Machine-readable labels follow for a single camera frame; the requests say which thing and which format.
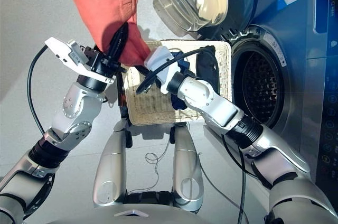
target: gray floor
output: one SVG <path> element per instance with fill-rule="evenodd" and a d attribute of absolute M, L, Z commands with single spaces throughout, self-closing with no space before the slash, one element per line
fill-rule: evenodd
<path fill-rule="evenodd" d="M 4 175 L 41 137 L 26 101 L 26 76 L 33 56 L 44 45 L 43 41 L 51 36 L 65 41 L 75 39 L 83 45 L 92 45 L 93 41 L 72 0 L 1 0 L 0 10 L 0 175 Z M 177 38 L 157 16 L 153 0 L 139 0 L 138 24 L 146 40 Z M 64 67 L 50 51 L 38 61 L 32 95 L 44 128 L 50 126 L 63 96 L 75 80 L 76 74 Z M 46 223 L 92 208 L 92 185 L 100 153 L 119 119 L 114 87 L 109 89 L 110 104 L 103 106 L 90 136 L 62 163 L 49 198 L 26 223 Z M 145 162 L 144 155 L 147 152 L 161 153 L 168 139 L 166 126 L 137 130 L 141 134 L 134 137 L 134 147 L 127 150 L 128 190 L 155 182 L 154 166 Z M 241 173 L 230 168 L 203 137 L 202 123 L 191 124 L 190 131 L 197 150 L 203 152 L 201 161 L 212 181 L 238 202 Z M 171 189 L 172 157 L 171 145 L 160 162 L 160 179 L 155 190 Z M 245 210 L 251 223 L 263 223 L 265 211 L 249 190 Z M 199 215 L 211 223 L 234 223 L 237 214 L 238 210 L 205 181 L 204 204 Z"/>

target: thin wire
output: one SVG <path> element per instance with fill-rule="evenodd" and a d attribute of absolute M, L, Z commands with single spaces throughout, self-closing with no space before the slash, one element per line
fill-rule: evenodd
<path fill-rule="evenodd" d="M 243 153 L 239 149 L 239 147 L 238 147 L 238 151 L 239 151 L 239 156 L 241 157 L 242 167 L 245 167 Z M 237 224 L 242 223 L 242 216 L 243 216 L 243 212 L 244 212 L 244 201 L 245 201 L 245 189 L 246 189 L 246 176 L 245 176 L 245 170 L 242 169 L 242 193 L 241 193 L 241 204 L 240 204 L 240 208 L 239 208 Z"/>
<path fill-rule="evenodd" d="M 210 185 L 219 193 L 221 194 L 226 200 L 228 200 L 233 206 L 237 207 L 239 210 L 240 210 L 240 206 L 238 204 L 236 204 L 232 199 L 230 199 L 228 196 L 226 196 L 223 192 L 221 192 L 212 182 L 211 180 L 209 179 L 209 177 L 207 176 L 207 174 L 205 173 L 204 171 L 204 168 L 202 166 L 202 163 L 201 163 L 201 160 L 200 160 L 200 155 L 202 153 L 199 153 L 198 154 L 198 158 L 199 158 L 199 162 L 200 162 L 200 167 L 201 167 L 201 170 L 205 176 L 205 178 L 207 179 L 207 181 L 210 183 Z M 245 221 L 247 224 L 249 224 L 249 219 L 248 219 L 248 216 L 247 214 L 245 213 L 245 211 L 243 211 L 243 214 L 244 214 L 244 218 L 245 218 Z"/>
<path fill-rule="evenodd" d="M 158 181 L 159 181 L 159 173 L 158 173 L 158 170 L 157 170 L 158 164 L 159 164 L 160 160 L 162 160 L 162 158 L 164 157 L 165 153 L 167 152 L 169 144 L 170 144 L 170 141 L 168 140 L 168 143 L 167 143 L 167 146 L 165 147 L 164 152 L 159 157 L 157 157 L 157 155 L 155 153 L 152 153 L 152 152 L 146 153 L 146 155 L 144 156 L 147 163 L 155 164 L 155 174 L 157 176 L 155 184 L 153 186 L 150 186 L 150 187 L 147 187 L 147 188 L 131 190 L 131 191 L 128 192 L 128 194 L 130 194 L 134 191 L 146 192 L 146 191 L 151 190 L 153 187 L 157 186 Z"/>
<path fill-rule="evenodd" d="M 33 118 L 41 132 L 42 135 L 44 135 L 44 129 L 39 121 L 39 119 L 37 118 L 37 115 L 36 115 L 36 112 L 35 112 L 35 109 L 34 109 L 34 106 L 33 106 L 33 101 L 32 101 L 32 94 L 31 94 L 31 84 L 32 84 L 32 74 L 33 74 L 33 69 L 34 69 L 34 66 L 37 62 L 37 60 L 40 58 L 40 56 L 44 53 L 44 51 L 48 48 L 47 45 L 45 45 L 44 47 L 42 47 L 42 49 L 35 55 L 32 63 L 31 63 L 31 66 L 29 68 L 29 71 L 28 71 L 28 77 L 27 77 L 27 99 L 28 99 L 28 105 L 30 107 L 30 110 L 31 110 L 31 113 L 33 115 Z"/>
<path fill-rule="evenodd" d="M 251 176 L 252 178 L 258 179 L 258 177 L 256 177 L 254 174 L 250 173 L 249 171 L 247 171 L 247 170 L 245 169 L 245 165 L 244 165 L 244 167 L 243 167 L 241 164 L 239 164 L 239 162 L 236 160 L 236 158 L 234 157 L 234 155 L 230 152 L 229 147 L 228 147 L 228 144 L 227 144 L 227 142 L 226 142 L 226 140 L 225 140 L 225 138 L 224 138 L 224 135 L 222 135 L 222 141 L 223 141 L 224 147 L 226 148 L 226 150 L 227 150 L 228 154 L 230 155 L 231 159 L 233 160 L 233 162 L 235 162 L 236 165 L 237 165 L 241 170 L 244 170 L 244 172 L 247 173 L 249 176 Z"/>

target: button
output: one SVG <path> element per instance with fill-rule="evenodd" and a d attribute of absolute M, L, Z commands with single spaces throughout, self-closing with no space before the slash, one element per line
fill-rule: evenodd
<path fill-rule="evenodd" d="M 324 137 L 327 141 L 331 141 L 333 139 L 333 135 L 331 133 L 325 133 Z"/>
<path fill-rule="evenodd" d="M 321 167 L 321 173 L 324 174 L 324 175 L 327 175 L 327 174 L 328 174 L 328 168 L 322 166 L 322 167 Z"/>
<path fill-rule="evenodd" d="M 323 155 L 323 156 L 322 156 L 322 160 L 323 160 L 323 162 L 325 162 L 325 163 L 330 163 L 330 158 L 329 158 L 327 155 Z"/>
<path fill-rule="evenodd" d="M 326 152 L 331 152 L 332 151 L 332 147 L 330 144 L 326 143 L 323 145 L 323 150 Z"/>
<path fill-rule="evenodd" d="M 329 86 L 330 90 L 336 90 L 338 88 L 338 83 L 335 81 L 330 82 Z"/>
<path fill-rule="evenodd" d="M 329 129 L 331 129 L 331 128 L 334 127 L 334 123 L 333 123 L 332 120 L 326 121 L 325 125 L 326 125 L 326 127 L 329 128 Z"/>
<path fill-rule="evenodd" d="M 335 95 L 330 95 L 327 99 L 332 104 L 335 104 L 337 102 L 337 96 Z"/>
<path fill-rule="evenodd" d="M 326 113 L 327 113 L 329 116 L 331 116 L 331 117 L 334 117 L 334 116 L 336 115 L 336 111 L 335 111 L 335 109 L 333 109 L 333 108 L 328 108 L 328 109 L 326 110 Z"/>

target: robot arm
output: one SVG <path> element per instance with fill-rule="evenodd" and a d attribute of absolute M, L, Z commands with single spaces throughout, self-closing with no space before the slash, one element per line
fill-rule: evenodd
<path fill-rule="evenodd" d="M 0 182 L 0 223 L 21 224 L 44 202 L 52 188 L 60 163 L 91 131 L 92 122 L 101 111 L 104 90 L 114 82 L 119 70 L 128 25 L 114 35 L 109 52 L 103 54 L 75 41 L 49 38 L 45 44 L 62 63 L 81 74 L 63 100 L 62 111 L 54 118 L 44 136 L 27 151 Z"/>
<path fill-rule="evenodd" d="M 170 52 L 162 49 L 154 54 L 156 63 L 152 63 L 152 55 L 145 61 L 153 71 L 160 64 L 159 58 L 163 57 L 165 63 Z M 329 200 L 311 181 L 306 161 L 279 135 L 216 94 L 208 82 L 181 74 L 177 63 L 157 77 L 166 82 L 162 93 L 177 95 L 189 108 L 200 112 L 213 130 L 240 147 L 256 176 L 271 189 L 266 223 L 338 223 Z"/>

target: black cable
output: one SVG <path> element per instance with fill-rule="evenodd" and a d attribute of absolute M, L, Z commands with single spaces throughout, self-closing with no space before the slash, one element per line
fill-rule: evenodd
<path fill-rule="evenodd" d="M 30 69 L 28 71 L 28 78 L 27 78 L 27 98 L 28 98 L 28 105 L 30 106 L 30 110 L 31 110 L 31 113 L 33 115 L 33 118 L 41 132 L 42 135 L 44 135 L 44 129 L 39 121 L 39 119 L 37 118 L 37 115 L 35 113 L 35 109 L 34 109 L 34 106 L 33 106 L 33 101 L 32 101 L 32 95 L 31 95 L 31 83 L 32 83 L 32 74 L 33 74 L 33 69 L 34 69 L 34 66 L 37 62 L 37 60 L 39 59 L 39 57 L 44 53 L 44 51 L 48 48 L 47 45 L 45 45 L 44 47 L 42 47 L 42 49 L 35 55 L 32 63 L 31 63 L 31 66 L 30 66 Z"/>
<path fill-rule="evenodd" d="M 189 51 L 189 52 L 180 54 L 180 55 L 174 57 L 173 59 L 170 59 L 169 61 L 165 62 L 161 66 L 159 66 L 155 71 L 150 72 L 146 76 L 146 78 L 144 79 L 144 81 L 141 82 L 141 84 L 138 86 L 138 88 L 136 90 L 136 93 L 137 94 L 141 94 L 149 85 L 151 85 L 155 81 L 157 74 L 159 72 L 161 72 L 162 70 L 164 70 L 165 68 L 167 68 L 168 66 L 172 65 L 173 63 L 178 62 L 178 60 L 184 59 L 186 57 L 189 57 L 189 56 L 197 54 L 197 53 L 206 53 L 206 54 L 208 54 L 212 58 L 212 60 L 214 60 L 215 66 L 216 66 L 216 71 L 219 73 L 217 59 L 213 55 L 213 53 L 210 50 L 206 49 L 206 48 L 200 48 L 200 49 L 197 49 L 197 50 L 193 50 L 193 51 Z"/>
<path fill-rule="evenodd" d="M 224 138 L 224 135 L 222 135 L 222 141 L 223 141 L 223 145 L 224 147 L 226 148 L 227 152 L 228 152 L 228 155 L 231 157 L 231 159 L 233 160 L 233 162 L 236 163 L 236 165 L 241 169 L 243 170 L 246 174 L 248 174 L 249 176 L 251 176 L 252 178 L 255 178 L 255 179 L 258 179 L 257 176 L 255 176 L 254 174 L 250 173 L 249 171 L 247 171 L 245 169 L 245 164 L 244 166 L 242 166 L 241 164 L 239 164 L 239 162 L 236 160 L 236 158 L 234 157 L 234 155 L 230 152 L 229 150 L 229 147 L 228 147 L 228 144 L 226 142 L 226 139 Z"/>
<path fill-rule="evenodd" d="M 226 200 L 228 200 L 233 206 L 237 207 L 238 209 L 240 209 L 240 206 L 238 204 L 236 204 L 232 199 L 230 199 L 228 196 L 226 196 L 223 192 L 221 192 L 212 182 L 211 180 L 209 179 L 209 177 L 207 176 L 207 174 L 205 173 L 204 171 L 204 168 L 202 166 L 202 163 L 201 163 L 201 159 L 200 159 L 200 155 L 202 153 L 199 153 L 198 154 L 198 158 L 199 158 L 199 162 L 200 162 L 200 167 L 201 167 L 201 170 L 205 176 L 205 178 L 207 179 L 207 181 L 210 183 L 210 185 L 219 193 L 221 194 Z M 244 218 L 245 218 L 245 221 L 247 224 L 249 224 L 249 220 L 248 220 L 248 216 L 247 214 L 245 213 L 245 211 L 243 211 L 243 214 L 244 214 Z"/>
<path fill-rule="evenodd" d="M 239 156 L 241 157 L 242 167 L 245 167 L 243 153 L 239 149 L 239 147 L 238 147 L 238 151 L 239 151 Z M 240 203 L 240 208 L 239 208 L 237 224 L 242 223 L 242 217 L 243 217 L 243 212 L 244 212 L 245 189 L 246 189 L 246 176 L 245 175 L 246 175 L 245 169 L 242 169 L 242 193 L 241 193 L 241 203 Z"/>

